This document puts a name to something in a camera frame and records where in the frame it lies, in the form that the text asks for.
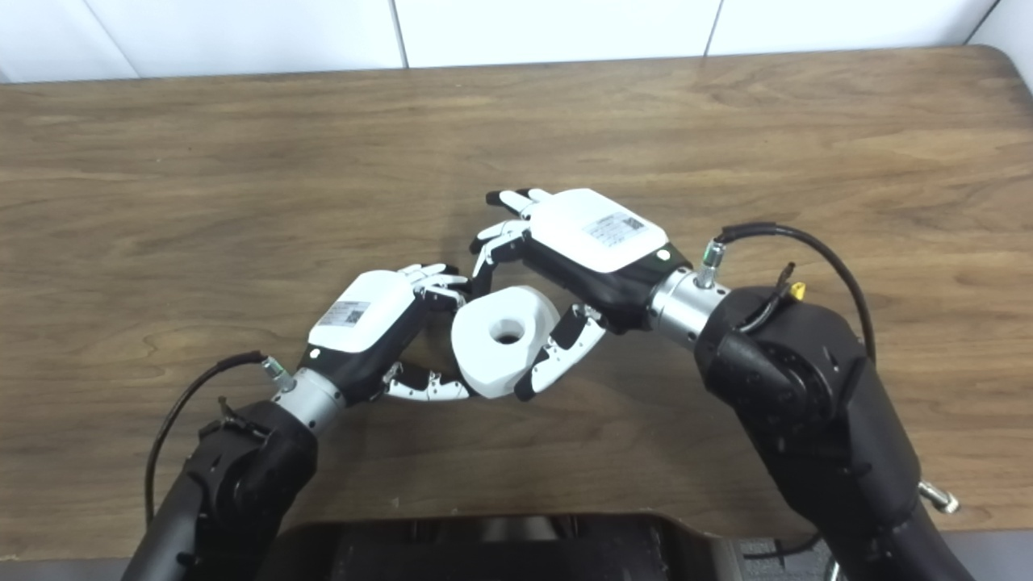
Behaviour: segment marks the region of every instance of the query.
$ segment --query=white object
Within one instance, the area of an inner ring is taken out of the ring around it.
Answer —
[[[719,3],[396,0],[413,67],[699,56]]]
[[[483,397],[509,395],[559,320],[553,303],[530,286],[471,301],[456,313],[451,329],[463,377]]]
[[[993,4],[994,0],[724,0],[708,54],[961,44]]]
[[[363,353],[373,346],[415,300],[412,284],[404,272],[364,272],[309,331],[309,343],[349,354]]]
[[[972,42],[1003,51],[1026,80],[1026,85],[1033,87],[1033,2],[1001,0],[975,31]]]
[[[136,79],[83,0],[0,0],[0,78]]]
[[[588,188],[530,209],[531,238],[596,272],[614,272],[667,243],[663,228]]]
[[[89,3],[142,77],[403,66],[390,0]]]

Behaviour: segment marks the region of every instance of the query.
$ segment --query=metal connector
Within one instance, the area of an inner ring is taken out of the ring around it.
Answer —
[[[926,481],[918,483],[918,494],[929,500],[934,509],[945,515],[952,515],[958,512],[958,509],[962,508],[962,503],[958,501],[958,498],[953,494],[946,490],[940,490]]]
[[[699,266],[699,271],[695,278],[695,284],[699,288],[713,288],[717,279],[717,269],[721,266],[721,258],[724,258],[725,245],[711,240],[703,250],[703,258]]]
[[[267,357],[265,360],[261,362],[261,368],[265,370],[265,374],[273,380],[273,384],[276,385],[276,389],[278,391],[287,393],[294,389],[294,378],[275,358]]]

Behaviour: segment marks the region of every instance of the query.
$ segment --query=white wall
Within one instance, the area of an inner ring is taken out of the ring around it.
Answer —
[[[700,56],[720,0],[396,0],[409,65]]]
[[[88,0],[142,77],[397,68],[390,0]]]
[[[11,82],[402,65],[392,0],[0,0]]]
[[[1003,51],[1033,87],[1033,1],[1001,0],[972,36],[972,43]]]
[[[83,0],[0,0],[0,77],[12,83],[135,79]]]
[[[711,55],[961,44],[994,0],[724,0]]]
[[[0,0],[0,81],[958,44],[993,2]],[[1004,0],[979,38],[1028,47],[1031,9]]]

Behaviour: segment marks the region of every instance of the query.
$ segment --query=metal bolt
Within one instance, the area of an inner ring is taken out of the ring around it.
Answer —
[[[698,288],[714,287],[714,280],[717,278],[717,269],[721,266],[724,250],[725,246],[720,242],[711,240],[707,245],[707,250],[703,251],[703,259],[701,261],[702,268],[699,269],[699,274],[693,280]]]
[[[962,503],[958,501],[958,498],[953,494],[946,490],[940,490],[926,481],[918,483],[918,494],[929,500],[934,509],[945,515],[952,515],[958,512],[958,509],[962,508]]]

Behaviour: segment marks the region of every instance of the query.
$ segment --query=hole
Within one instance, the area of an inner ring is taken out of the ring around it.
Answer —
[[[524,324],[512,318],[496,320],[489,334],[496,342],[511,345],[524,336]]]
[[[833,371],[839,373],[839,361],[836,360],[836,356],[834,356],[833,353],[828,350],[828,347],[823,346],[821,347],[821,350],[825,351],[825,359],[828,360],[828,363],[833,364]]]

